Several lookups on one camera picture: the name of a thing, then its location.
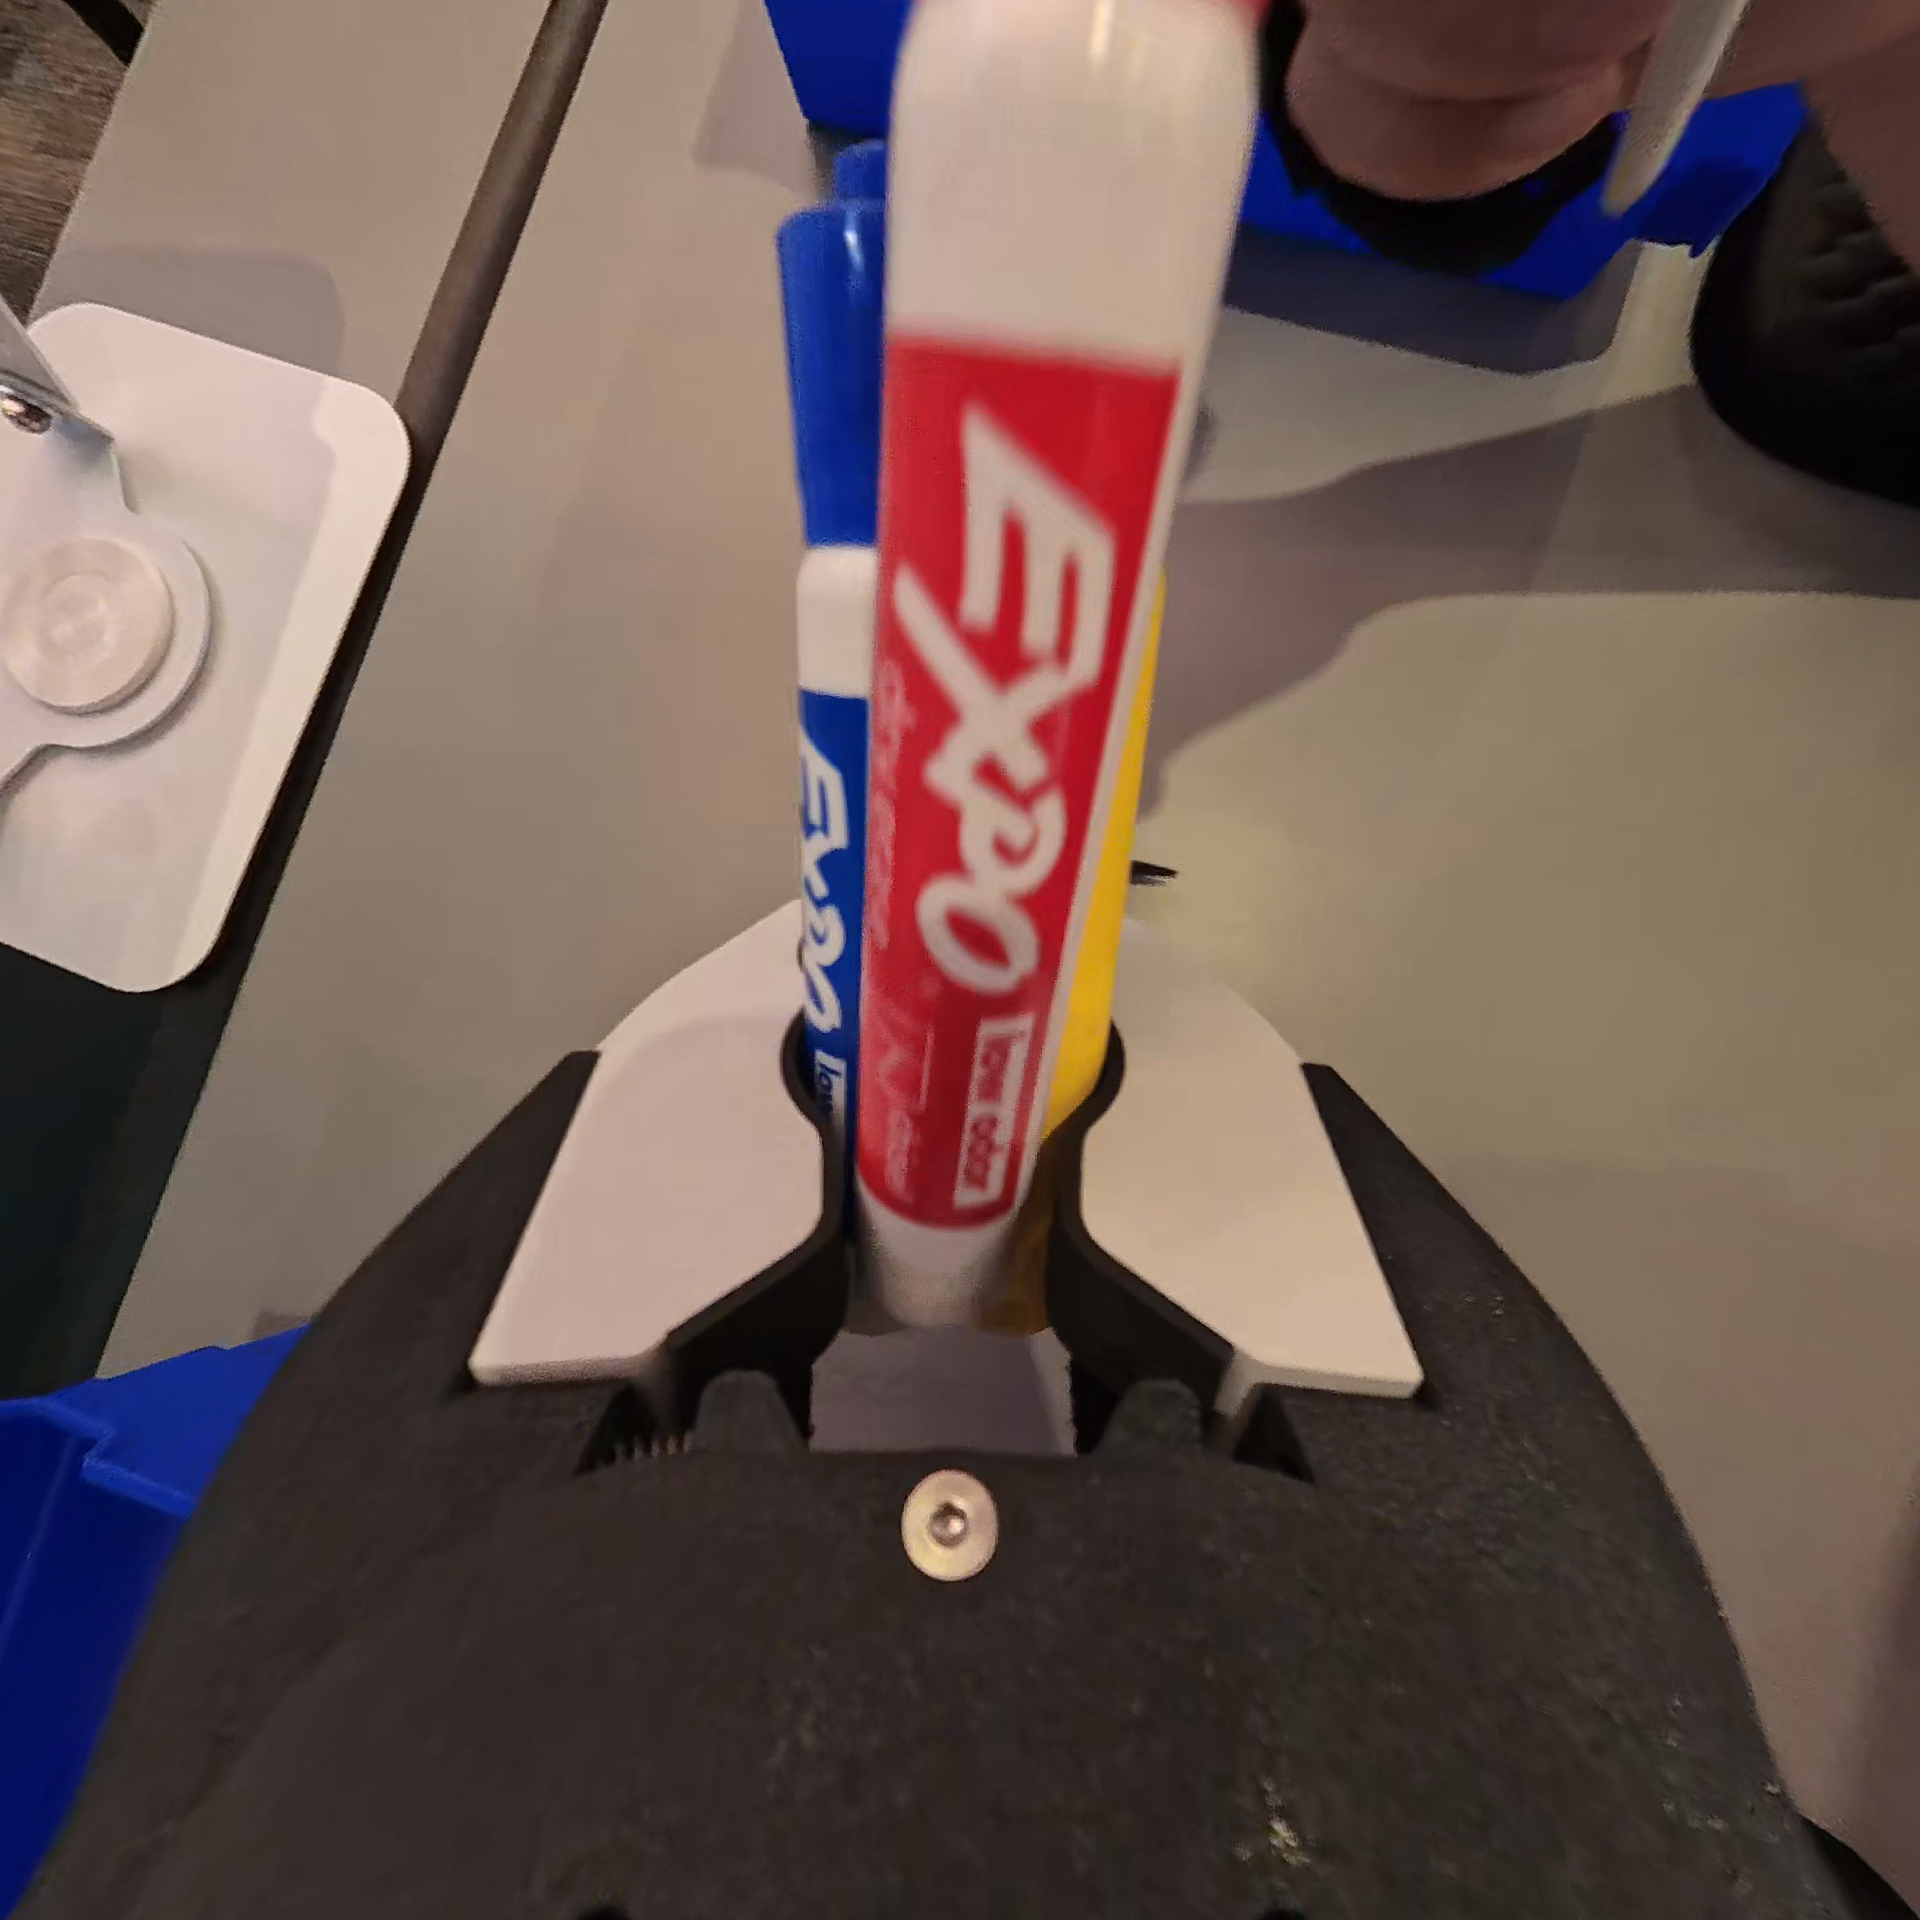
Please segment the person's right hand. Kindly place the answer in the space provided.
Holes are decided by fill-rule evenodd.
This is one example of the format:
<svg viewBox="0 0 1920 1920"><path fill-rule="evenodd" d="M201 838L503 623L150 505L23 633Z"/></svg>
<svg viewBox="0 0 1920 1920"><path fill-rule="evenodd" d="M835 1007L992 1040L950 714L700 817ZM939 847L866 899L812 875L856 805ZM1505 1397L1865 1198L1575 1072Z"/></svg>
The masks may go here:
<svg viewBox="0 0 1920 1920"><path fill-rule="evenodd" d="M1666 15L1669 0L1302 0L1286 101L1360 191L1486 197L1608 121Z"/></svg>

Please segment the yellow highlighter marker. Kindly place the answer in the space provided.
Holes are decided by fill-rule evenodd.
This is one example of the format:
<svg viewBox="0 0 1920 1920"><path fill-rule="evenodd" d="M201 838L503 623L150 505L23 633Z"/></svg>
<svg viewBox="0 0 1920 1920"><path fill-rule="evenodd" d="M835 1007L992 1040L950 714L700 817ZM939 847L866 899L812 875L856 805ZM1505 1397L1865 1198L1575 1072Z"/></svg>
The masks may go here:
<svg viewBox="0 0 1920 1920"><path fill-rule="evenodd" d="M1091 932L1081 932L1063 1048L1057 1048L1050 1100L1046 1100L1046 1151L1050 1151L1050 1130L1074 1116L1081 1100L1093 1095L1107 1040L1116 1040L1118 932L1123 932L1123 899L1129 899L1129 846L1136 846L1142 737L1151 737L1158 663L1164 663L1164 607L1167 607L1167 584L1158 578L1136 700L1118 743L1118 781L1116 781L1116 805L1100 829ZM1012 1335L1046 1335L1046 1237L1050 1237L1050 1188L1057 1188L1046 1151L1038 1151L1020 1223L1013 1223Z"/></svg>

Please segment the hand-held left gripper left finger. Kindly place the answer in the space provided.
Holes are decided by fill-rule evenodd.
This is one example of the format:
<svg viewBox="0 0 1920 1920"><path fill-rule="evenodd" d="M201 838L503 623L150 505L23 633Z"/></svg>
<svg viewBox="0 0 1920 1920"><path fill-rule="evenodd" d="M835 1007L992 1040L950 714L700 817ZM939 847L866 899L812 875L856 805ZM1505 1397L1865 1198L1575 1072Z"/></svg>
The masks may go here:
<svg viewBox="0 0 1920 1920"><path fill-rule="evenodd" d="M771 1377L808 1425L843 1315L843 1151L804 1072L804 903L775 903L597 1040L474 1381L625 1381L671 1436L714 1377Z"/></svg>

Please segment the white plastic base plate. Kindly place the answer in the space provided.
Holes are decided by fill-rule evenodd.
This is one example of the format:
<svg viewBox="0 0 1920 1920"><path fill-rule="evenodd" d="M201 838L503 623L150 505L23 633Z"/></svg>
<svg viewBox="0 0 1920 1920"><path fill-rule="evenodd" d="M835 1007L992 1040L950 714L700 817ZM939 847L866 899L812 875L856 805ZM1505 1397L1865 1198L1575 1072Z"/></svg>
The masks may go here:
<svg viewBox="0 0 1920 1920"><path fill-rule="evenodd" d="M405 479L356 381L117 308L9 313L11 956L130 998L208 960Z"/></svg>

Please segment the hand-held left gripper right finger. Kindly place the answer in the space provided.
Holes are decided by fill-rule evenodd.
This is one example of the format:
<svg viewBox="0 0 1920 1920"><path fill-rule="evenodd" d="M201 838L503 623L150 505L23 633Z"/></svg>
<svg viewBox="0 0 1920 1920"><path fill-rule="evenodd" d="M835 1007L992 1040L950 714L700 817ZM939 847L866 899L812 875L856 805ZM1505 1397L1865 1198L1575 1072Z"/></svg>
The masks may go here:
<svg viewBox="0 0 1920 1920"><path fill-rule="evenodd" d="M1050 1335L1093 1408L1178 1381L1224 1433L1286 1389L1425 1389L1295 1048L1136 915L1100 1084L1050 1130Z"/></svg>

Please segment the blue dry erase marker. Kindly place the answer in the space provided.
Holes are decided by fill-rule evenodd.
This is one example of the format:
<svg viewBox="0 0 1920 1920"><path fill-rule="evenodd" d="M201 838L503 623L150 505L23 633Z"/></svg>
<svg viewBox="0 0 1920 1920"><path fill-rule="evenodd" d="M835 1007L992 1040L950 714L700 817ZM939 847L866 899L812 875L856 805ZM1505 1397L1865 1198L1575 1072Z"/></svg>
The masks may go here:
<svg viewBox="0 0 1920 1920"><path fill-rule="evenodd" d="M835 191L792 212L775 266L804 491L804 1048L856 1151L886 201Z"/></svg>

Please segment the red dry erase marker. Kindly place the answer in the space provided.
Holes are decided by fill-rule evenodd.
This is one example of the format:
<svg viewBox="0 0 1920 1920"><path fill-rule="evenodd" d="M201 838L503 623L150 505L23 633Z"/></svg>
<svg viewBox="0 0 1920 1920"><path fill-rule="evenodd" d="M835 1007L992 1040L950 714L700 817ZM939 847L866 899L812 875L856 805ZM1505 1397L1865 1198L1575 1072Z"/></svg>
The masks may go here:
<svg viewBox="0 0 1920 1920"><path fill-rule="evenodd" d="M886 121L856 1249L978 1325L1031 1188L1235 245L1257 15L911 6Z"/></svg>

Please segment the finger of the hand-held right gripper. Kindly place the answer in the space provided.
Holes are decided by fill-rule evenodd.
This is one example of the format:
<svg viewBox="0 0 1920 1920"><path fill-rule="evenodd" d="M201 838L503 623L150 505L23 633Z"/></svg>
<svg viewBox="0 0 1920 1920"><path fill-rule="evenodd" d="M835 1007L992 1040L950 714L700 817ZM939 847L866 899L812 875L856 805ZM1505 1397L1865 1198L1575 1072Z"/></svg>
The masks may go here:
<svg viewBox="0 0 1920 1920"><path fill-rule="evenodd" d="M1602 212L1628 212L1657 191L1742 15L1751 15L1751 0L1674 0L1669 6L1644 56L1621 147L1602 180Z"/></svg>

